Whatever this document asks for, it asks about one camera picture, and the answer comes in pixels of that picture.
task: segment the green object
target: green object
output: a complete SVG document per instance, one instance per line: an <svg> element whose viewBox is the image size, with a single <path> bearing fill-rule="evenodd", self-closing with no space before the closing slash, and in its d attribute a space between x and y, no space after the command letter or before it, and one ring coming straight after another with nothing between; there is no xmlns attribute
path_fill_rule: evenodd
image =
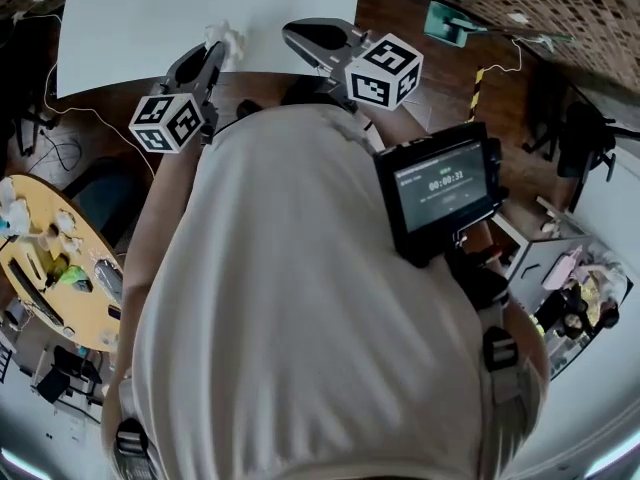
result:
<svg viewBox="0 0 640 480"><path fill-rule="evenodd" d="M82 267L79 267L78 265L71 265L64 271L64 274L60 276L60 282L64 284L73 284L78 281L86 281L88 279L89 276L84 270L82 270Z"/></svg>
<svg viewBox="0 0 640 480"><path fill-rule="evenodd" d="M469 34L493 34L529 38L529 41L542 42L552 50L551 40L573 41L573 37L557 32L545 32L522 27L505 27L502 25L479 25L465 13L452 9L440 2L431 2L424 33L438 41L451 46L464 48Z"/></svg>
<svg viewBox="0 0 640 480"><path fill-rule="evenodd" d="M477 28L466 14L439 2L429 4L427 21L424 24L424 33L429 37L464 48L467 35Z"/></svg>
<svg viewBox="0 0 640 480"><path fill-rule="evenodd" d="M52 266L47 271L47 280L44 283L45 287L51 288L54 286L58 281L60 281L60 279L62 279L62 276L68 268L69 259L64 254L60 254L55 260L53 260Z"/></svg>

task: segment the strap buckle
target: strap buckle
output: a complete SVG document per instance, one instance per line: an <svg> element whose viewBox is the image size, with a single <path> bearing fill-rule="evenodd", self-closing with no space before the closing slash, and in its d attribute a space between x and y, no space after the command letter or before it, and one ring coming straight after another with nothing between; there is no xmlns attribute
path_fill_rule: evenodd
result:
<svg viewBox="0 0 640 480"><path fill-rule="evenodd" d="M518 364L518 344L500 327L489 327L482 337L482 352L487 370L494 372Z"/></svg>
<svg viewBox="0 0 640 480"><path fill-rule="evenodd" d="M123 421L116 432L116 448L123 457L147 458L149 440L142 425L134 419Z"/></svg>

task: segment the white cable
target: white cable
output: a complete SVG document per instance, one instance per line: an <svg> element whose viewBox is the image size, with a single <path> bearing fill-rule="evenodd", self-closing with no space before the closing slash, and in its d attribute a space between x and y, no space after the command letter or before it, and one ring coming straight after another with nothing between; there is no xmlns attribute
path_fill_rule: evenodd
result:
<svg viewBox="0 0 640 480"><path fill-rule="evenodd" d="M0 48L4 48L7 44L9 44L9 41L11 41L11 38L13 37L13 33L16 31L16 27L18 26L18 22L19 21L25 21L25 20L31 20L33 18L50 18L50 17L55 17L58 18L58 20L60 20L59 16L57 14L34 14L33 16L26 16L24 17L24 13L20 12L20 13L15 13L13 15L13 26L11 27L11 31L9 32L9 36L7 37L7 39L5 39L4 43L0 44Z"/></svg>
<svg viewBox="0 0 640 480"><path fill-rule="evenodd" d="M60 19L60 16L58 16L57 14L43 14L40 16L29 16L28 18L23 18L23 19L30 19L30 18L47 18L47 17L54 17L56 18L59 22L60 25L62 25L62 20ZM49 78L51 77L51 73L53 73L53 70L56 69L56 66L58 65L58 61L56 60L56 62L54 63L54 65L51 67L51 69L49 70L49 73L47 73L47 79L44 83L44 96L42 97L42 100L44 102L44 106L47 107L49 110L51 110L52 112L55 112L58 115L64 115L67 112L71 112L72 110L76 110L78 112L93 112L96 117L102 121L102 124L104 124L105 126L108 126L109 128L111 128L114 132L116 132L118 134L118 136L125 141L127 144L129 144L129 146L131 146L133 149L135 149L138 154L142 157L142 159L144 160L144 163L147 164L147 167L149 168L149 171L151 171L151 177L153 179L155 179L156 175L153 172L153 167L151 167L151 164L149 163L149 161L146 159L146 157L142 154L142 151L140 151L140 148L138 148L138 146L136 146L135 144L133 144L130 140L127 140L125 138L124 135L122 135L115 126L107 123L107 121L105 121L102 116L100 114L98 114L98 111L93 109L93 108L77 108L77 107L69 107L66 110L56 110L55 108L49 106L49 104L47 103L47 93L49 92Z"/></svg>
<svg viewBox="0 0 640 480"><path fill-rule="evenodd" d="M517 68L510 68L510 69L505 69L503 68L500 64L494 64L493 66L488 67L487 69L485 69L485 73L487 71L491 71L493 68L500 68L502 71L504 71L505 73L509 73L511 71L520 71L522 70L522 48L520 48L520 45L518 43L516 43L515 39L512 39L511 42L515 45L515 47L518 49L518 58L519 58L519 63L518 63L518 67Z"/></svg>

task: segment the white t-shirt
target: white t-shirt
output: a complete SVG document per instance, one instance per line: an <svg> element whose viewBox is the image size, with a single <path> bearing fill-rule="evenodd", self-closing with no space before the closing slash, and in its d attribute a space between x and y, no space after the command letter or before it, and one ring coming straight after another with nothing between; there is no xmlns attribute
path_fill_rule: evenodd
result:
<svg viewBox="0 0 640 480"><path fill-rule="evenodd" d="M294 106L205 148L135 340L161 476L476 477L480 322L396 253L362 135Z"/></svg>

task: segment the cable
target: cable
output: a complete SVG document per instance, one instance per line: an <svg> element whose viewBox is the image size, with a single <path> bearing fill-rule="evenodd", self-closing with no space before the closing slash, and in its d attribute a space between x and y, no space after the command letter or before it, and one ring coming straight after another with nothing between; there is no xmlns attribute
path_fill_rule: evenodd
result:
<svg viewBox="0 0 640 480"><path fill-rule="evenodd" d="M45 17L55 17L59 22L60 25L62 25L62 20L60 19L60 16L58 16L57 14L43 14L42 16L33 16L34 18L45 18ZM76 110L78 112L93 112L95 114L95 116L102 121L102 124L104 124L105 126L111 128L114 132L116 132L118 134L118 136L125 141L127 144L129 144L129 146L131 146L133 149L135 149L138 154L142 157L142 159L144 160L144 163L147 164L147 167L149 168L149 171L151 171L151 177L153 179L155 179L156 175L155 172L153 171L153 167L151 167L151 164L149 163L149 161L146 159L146 157L142 154L142 151L140 151L140 148L138 148L138 146L136 146L135 144L133 144L131 141L127 140L125 138L124 135L122 135L115 126L109 124L107 121L105 121L102 116L100 114L98 114L98 111L93 109L93 108L77 108L77 107L69 107L66 110L56 110L55 108L49 106L49 104L47 103L47 92L49 91L49 78L51 77L51 73L53 73L53 70L56 69L56 67L58 66L58 61L56 60L56 62L53 64L53 66L51 66L51 69L49 70L49 73L47 73L47 79L44 83L44 96L42 97L42 101L44 103L44 106L47 107L49 110L51 110L52 112L55 112L56 114L63 116L65 115L67 112L71 112L72 110Z"/></svg>
<svg viewBox="0 0 640 480"><path fill-rule="evenodd" d="M58 18L58 20L60 19L60 17L57 14L34 14L33 16L23 16L22 18L19 18L17 20L15 19L15 16L14 16L14 18L11 20L13 22L13 27L11 27L9 36L7 37L7 39L5 39L4 43L0 44L0 49L4 48L9 43L9 41L11 41L11 39L13 38L13 33L16 31L16 27L18 26L19 22L25 21L25 20L31 20L34 18L51 18L54 16Z"/></svg>
<svg viewBox="0 0 640 480"><path fill-rule="evenodd" d="M511 42L515 45L515 47L518 49L518 58L519 58L519 63L518 63L518 67L517 68L509 68L509 69L505 69L503 68L500 64L494 64L493 66L488 67L487 69L485 69L485 73L487 71L491 71L493 68L500 68L502 71L504 71L505 73L510 73L511 71L520 71L522 70L522 48L520 48L520 45L518 43L516 43L515 39L512 39Z"/></svg>
<svg viewBox="0 0 640 480"><path fill-rule="evenodd" d="M76 411L84 414L90 420L93 420L94 423L96 423L98 425L101 424L100 421L97 418L95 418L94 416L91 416L91 414L89 414L87 411L84 411L84 410L80 409L80 407L76 407L75 405L71 405L71 404L65 402L64 400L60 400L60 399L56 400L55 403L66 405L67 407L71 407L72 409L75 409Z"/></svg>
<svg viewBox="0 0 640 480"><path fill-rule="evenodd" d="M40 135L42 135L45 139L47 139L51 144L52 144L52 148L47 151L44 155L42 155L38 161L33 164L29 170L27 171L27 173L31 172L33 169L35 169L35 167L42 162L48 155L49 153L51 153L54 149L56 150L56 154L58 155L58 161L60 162L60 165L62 166L62 168L67 171L67 172L71 172L73 171L77 165L80 163L80 159L82 158L82 146L80 146L80 143L78 143L78 141L76 141L75 139L71 139L73 140L73 142L63 142L62 144L56 144L55 142L53 142L49 136L44 133L42 130L40 130ZM60 151L58 150L58 148L64 147L64 146L73 146L75 148L78 149L78 158L76 159L76 163L73 164L73 167L67 167L66 165L64 165L64 162L62 161L62 157L60 156Z"/></svg>

